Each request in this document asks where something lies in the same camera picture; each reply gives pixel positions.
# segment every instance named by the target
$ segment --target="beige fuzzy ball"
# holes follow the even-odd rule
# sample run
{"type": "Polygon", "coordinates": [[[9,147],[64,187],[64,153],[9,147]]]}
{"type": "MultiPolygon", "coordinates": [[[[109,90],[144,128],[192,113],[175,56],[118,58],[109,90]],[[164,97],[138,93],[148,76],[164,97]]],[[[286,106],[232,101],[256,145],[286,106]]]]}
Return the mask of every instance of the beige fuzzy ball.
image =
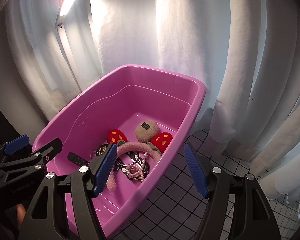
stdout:
{"type": "Polygon", "coordinates": [[[146,120],[138,124],[135,135],[139,142],[149,142],[153,136],[159,133],[159,127],[156,122],[146,120]]]}

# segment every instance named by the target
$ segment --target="red felt ear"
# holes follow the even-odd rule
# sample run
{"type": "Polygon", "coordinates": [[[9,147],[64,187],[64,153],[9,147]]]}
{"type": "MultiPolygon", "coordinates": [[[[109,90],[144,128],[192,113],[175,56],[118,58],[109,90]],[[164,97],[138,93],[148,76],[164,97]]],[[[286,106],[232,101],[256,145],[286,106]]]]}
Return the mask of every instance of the red felt ear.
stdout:
{"type": "Polygon", "coordinates": [[[172,135],[168,132],[162,132],[153,136],[150,142],[156,146],[161,153],[163,153],[171,141],[172,135]]]}
{"type": "Polygon", "coordinates": [[[108,139],[107,139],[107,143],[117,143],[117,141],[119,140],[124,140],[125,142],[127,142],[127,138],[124,135],[124,133],[122,131],[120,131],[119,129],[112,129],[109,131],[108,133],[108,139]]]}

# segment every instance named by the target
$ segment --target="tiled floor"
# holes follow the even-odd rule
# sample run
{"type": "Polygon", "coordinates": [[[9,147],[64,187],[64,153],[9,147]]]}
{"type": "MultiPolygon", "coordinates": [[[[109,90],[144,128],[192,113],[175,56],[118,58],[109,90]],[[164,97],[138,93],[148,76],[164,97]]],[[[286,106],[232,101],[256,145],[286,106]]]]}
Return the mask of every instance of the tiled floor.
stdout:
{"type": "MultiPolygon", "coordinates": [[[[207,137],[205,131],[195,132],[191,142],[200,152],[207,137]]],[[[244,176],[248,163],[223,153],[209,158],[213,166],[227,173],[244,176]]],[[[197,231],[207,206],[207,200],[197,192],[180,149],[172,165],[148,199],[133,214],[113,240],[190,240],[197,231]]],[[[299,203],[288,204],[285,199],[270,200],[283,240],[289,239],[300,225],[299,203]]],[[[228,239],[234,209],[234,195],[229,195],[228,208],[220,240],[228,239]]]]}

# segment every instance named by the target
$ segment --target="blue gripper pad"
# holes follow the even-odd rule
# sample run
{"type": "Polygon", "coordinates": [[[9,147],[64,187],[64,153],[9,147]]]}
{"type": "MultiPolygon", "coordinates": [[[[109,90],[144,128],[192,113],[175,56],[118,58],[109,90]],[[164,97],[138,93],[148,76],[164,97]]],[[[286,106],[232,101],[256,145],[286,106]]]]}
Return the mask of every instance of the blue gripper pad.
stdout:
{"type": "Polygon", "coordinates": [[[24,134],[18,137],[17,139],[14,139],[13,141],[9,142],[4,149],[4,153],[11,155],[23,148],[24,146],[27,146],[28,143],[29,137],[26,134],[24,134]]]}
{"type": "Polygon", "coordinates": [[[184,156],[195,188],[204,198],[206,198],[209,193],[207,189],[207,178],[198,162],[196,153],[193,152],[189,144],[185,145],[184,156]]]}
{"type": "Polygon", "coordinates": [[[111,147],[107,148],[103,155],[105,155],[105,157],[94,176],[93,193],[95,197],[97,197],[106,186],[109,174],[113,169],[115,160],[117,159],[117,145],[113,143],[111,147]]]}

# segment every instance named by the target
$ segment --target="pink plastic tub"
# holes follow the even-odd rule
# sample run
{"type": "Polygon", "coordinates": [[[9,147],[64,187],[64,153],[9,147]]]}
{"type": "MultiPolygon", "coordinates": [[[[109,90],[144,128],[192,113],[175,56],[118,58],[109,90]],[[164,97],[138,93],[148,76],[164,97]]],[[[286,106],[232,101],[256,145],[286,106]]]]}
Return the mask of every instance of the pink plastic tub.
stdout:
{"type": "MultiPolygon", "coordinates": [[[[57,175],[74,172],[78,167],[66,158],[74,152],[90,161],[109,130],[118,128],[129,141],[137,141],[134,130],[144,120],[156,121],[160,132],[170,132],[173,140],[155,164],[147,158],[150,173],[144,182],[128,180],[115,172],[117,188],[105,189],[93,199],[100,224],[110,237],[143,203],[171,164],[183,144],[202,104],[204,85],[182,74],[141,65],[121,66],[78,95],[57,114],[36,138],[33,151],[58,137],[63,149],[48,163],[57,175]]],[[[127,156],[122,157],[129,163],[127,156]]],[[[77,232],[71,203],[66,194],[69,227],[77,232]]]]}

